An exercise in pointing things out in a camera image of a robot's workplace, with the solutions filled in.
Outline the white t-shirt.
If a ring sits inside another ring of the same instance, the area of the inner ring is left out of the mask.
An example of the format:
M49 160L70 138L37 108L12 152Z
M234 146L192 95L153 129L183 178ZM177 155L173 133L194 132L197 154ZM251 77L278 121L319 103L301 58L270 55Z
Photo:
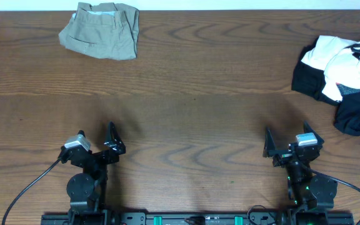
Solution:
M356 44L356 41L336 36L319 36L313 49L304 54L301 62L323 71L335 55L352 44Z

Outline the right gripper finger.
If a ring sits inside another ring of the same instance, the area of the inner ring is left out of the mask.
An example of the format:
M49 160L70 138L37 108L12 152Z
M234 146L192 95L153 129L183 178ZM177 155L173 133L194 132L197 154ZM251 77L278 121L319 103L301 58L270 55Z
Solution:
M307 121L303 123L303 129L305 133L313 133L317 139L317 145L323 145L324 139L309 125Z
M276 145L274 143L274 139L271 135L270 129L268 127L265 128L265 143L264 150L262 156L264 158L273 157L277 152Z

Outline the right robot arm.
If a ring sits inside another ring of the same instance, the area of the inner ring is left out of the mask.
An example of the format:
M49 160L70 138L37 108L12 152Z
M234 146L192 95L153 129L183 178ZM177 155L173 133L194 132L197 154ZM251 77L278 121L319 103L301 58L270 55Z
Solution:
M337 193L336 181L314 174L310 167L310 162L320 156L324 140L307 122L303 124L303 130L286 149L278 149L270 129L265 129L262 156L272 158L274 167L282 167L287 171L289 199L296 205L288 210L289 217L298 213L323 213L332 209Z

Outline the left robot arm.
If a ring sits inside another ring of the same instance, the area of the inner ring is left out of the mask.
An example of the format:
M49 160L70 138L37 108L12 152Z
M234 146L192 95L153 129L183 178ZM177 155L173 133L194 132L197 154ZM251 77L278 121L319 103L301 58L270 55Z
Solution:
M108 165L117 163L119 156L126 152L113 122L107 126L104 145L106 150L92 152L90 141L80 130L61 147L58 159L63 164L69 162L82 169L68 181L66 188L70 210L74 214L96 213L104 205Z

